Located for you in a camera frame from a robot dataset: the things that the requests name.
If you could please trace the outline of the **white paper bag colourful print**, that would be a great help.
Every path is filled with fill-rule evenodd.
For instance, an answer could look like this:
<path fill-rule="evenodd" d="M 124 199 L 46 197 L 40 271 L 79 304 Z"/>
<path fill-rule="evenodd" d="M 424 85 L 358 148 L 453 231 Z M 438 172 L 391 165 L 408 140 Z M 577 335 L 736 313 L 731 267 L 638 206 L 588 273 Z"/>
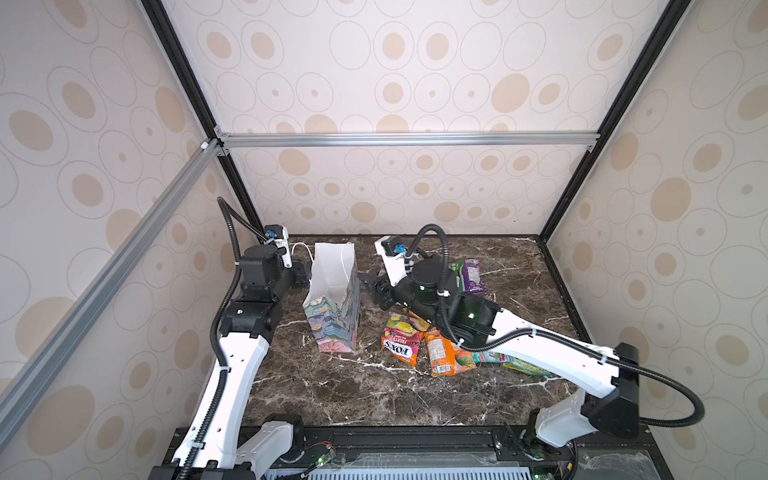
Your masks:
<path fill-rule="evenodd" d="M 360 281 L 355 246 L 316 243 L 305 316 L 322 353 L 353 353 L 357 347 Z"/>

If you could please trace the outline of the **red fruits candy bag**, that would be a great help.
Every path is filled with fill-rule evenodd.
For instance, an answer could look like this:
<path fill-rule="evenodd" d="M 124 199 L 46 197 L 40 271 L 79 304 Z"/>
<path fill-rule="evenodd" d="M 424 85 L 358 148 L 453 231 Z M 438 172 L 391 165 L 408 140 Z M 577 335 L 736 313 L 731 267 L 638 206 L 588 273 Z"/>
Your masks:
<path fill-rule="evenodd" d="M 381 336 L 382 348 L 411 366 L 418 363 L 424 333 L 429 325 L 420 318 L 392 313 Z"/>

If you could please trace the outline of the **orange snack bag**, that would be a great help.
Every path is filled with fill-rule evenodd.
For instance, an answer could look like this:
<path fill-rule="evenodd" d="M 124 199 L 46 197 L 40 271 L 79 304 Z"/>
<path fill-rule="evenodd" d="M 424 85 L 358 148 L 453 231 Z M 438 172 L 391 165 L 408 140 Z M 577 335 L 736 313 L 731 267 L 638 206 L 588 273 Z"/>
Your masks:
<path fill-rule="evenodd" d="M 471 352 L 460 349 L 436 329 L 427 331 L 424 340 L 432 377 L 455 376 L 477 368 Z"/>

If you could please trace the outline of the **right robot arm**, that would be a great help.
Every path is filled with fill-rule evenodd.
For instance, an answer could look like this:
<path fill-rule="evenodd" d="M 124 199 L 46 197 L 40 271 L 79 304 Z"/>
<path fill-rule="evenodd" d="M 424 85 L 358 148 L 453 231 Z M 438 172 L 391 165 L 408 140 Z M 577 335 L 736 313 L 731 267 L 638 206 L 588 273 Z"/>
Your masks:
<path fill-rule="evenodd" d="M 594 432 L 632 439 L 639 434 L 638 377 L 618 361 L 636 361 L 636 350 L 580 342 L 534 325 L 498 304 L 461 291 L 455 273 L 439 287 L 441 265 L 418 262 L 391 282 L 388 274 L 361 273 L 381 309 L 402 306 L 460 349 L 511 356 L 575 385 L 577 391 L 550 407 L 533 410 L 524 440 L 552 447 Z"/>

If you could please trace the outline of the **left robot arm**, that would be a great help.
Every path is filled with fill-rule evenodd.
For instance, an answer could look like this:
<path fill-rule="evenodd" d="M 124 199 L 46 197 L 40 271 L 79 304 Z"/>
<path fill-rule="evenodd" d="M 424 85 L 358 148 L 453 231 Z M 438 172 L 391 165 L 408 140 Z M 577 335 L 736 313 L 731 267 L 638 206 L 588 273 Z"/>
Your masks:
<path fill-rule="evenodd" d="M 215 364 L 188 433 L 171 457 L 176 479 L 233 479 L 253 380 L 282 318 L 282 300 L 304 286 L 305 267 L 288 241 L 269 240 L 234 261 L 235 273 L 211 325 Z"/>

